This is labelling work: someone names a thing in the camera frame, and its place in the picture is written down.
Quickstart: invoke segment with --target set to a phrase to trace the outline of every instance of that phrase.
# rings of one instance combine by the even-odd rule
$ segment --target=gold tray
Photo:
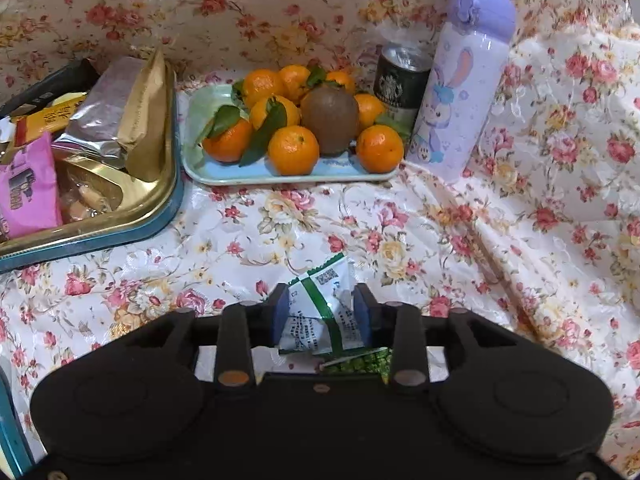
[[[68,256],[64,245],[91,237],[104,236],[143,226],[169,200],[175,187],[177,168],[174,153],[175,74],[166,68],[167,117],[164,122],[164,170],[154,182],[144,182],[82,155],[54,150],[58,175],[71,174],[87,181],[110,201],[111,213],[46,229],[0,243],[0,260],[60,247],[58,257]]]

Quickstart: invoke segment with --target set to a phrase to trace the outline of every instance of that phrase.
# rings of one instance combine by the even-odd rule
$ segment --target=can lid
[[[516,29],[516,7],[511,0],[449,0],[449,21],[477,30],[505,43]]]
[[[382,56],[392,64],[410,72],[426,72],[431,69],[433,63],[429,54],[422,49],[397,43],[389,43],[382,50]]]

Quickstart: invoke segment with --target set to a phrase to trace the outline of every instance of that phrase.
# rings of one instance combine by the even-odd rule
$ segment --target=snack wrapper
[[[128,56],[113,61],[53,145],[71,153],[93,153],[103,163],[123,169],[125,153],[118,143],[118,128],[144,66],[144,60]]]
[[[349,261],[339,253],[290,282],[280,350],[340,355],[362,347],[353,316],[352,281]]]
[[[0,216],[7,238],[62,225],[50,143],[51,133],[44,132],[0,166]]]
[[[14,145],[19,148],[37,139],[45,131],[55,133],[63,130],[84,99],[84,95],[81,95],[21,118],[15,125]]]
[[[60,212],[65,224],[86,220],[113,210],[107,197],[70,171],[58,174],[58,189]]]
[[[122,113],[118,142],[127,152],[131,176],[153,182],[162,173],[167,86],[164,55],[156,49],[138,74]]]

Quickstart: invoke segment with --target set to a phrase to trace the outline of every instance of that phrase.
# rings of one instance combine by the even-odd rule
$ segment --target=green and white packet
[[[362,347],[353,316],[352,282],[342,253],[292,280],[280,350],[340,354]]]

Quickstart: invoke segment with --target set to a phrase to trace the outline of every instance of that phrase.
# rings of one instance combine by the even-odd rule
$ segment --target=qr code
[[[338,275],[335,273],[335,270],[329,269],[323,272],[322,274],[320,274],[316,278],[316,280],[318,280],[318,283],[320,283],[320,285],[325,285],[326,283],[329,283],[332,279],[337,277]]]

